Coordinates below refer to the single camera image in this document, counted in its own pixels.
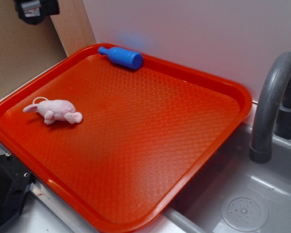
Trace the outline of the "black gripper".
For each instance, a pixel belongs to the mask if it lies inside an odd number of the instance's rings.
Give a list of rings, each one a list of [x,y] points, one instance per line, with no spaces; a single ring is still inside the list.
[[[37,25],[47,16],[60,13],[57,0],[14,0],[14,6],[18,18],[30,25]]]

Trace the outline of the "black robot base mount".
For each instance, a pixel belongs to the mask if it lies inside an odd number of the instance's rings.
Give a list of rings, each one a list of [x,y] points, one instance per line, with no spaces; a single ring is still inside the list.
[[[15,155],[0,155],[0,230],[21,216],[31,183],[31,171]]]

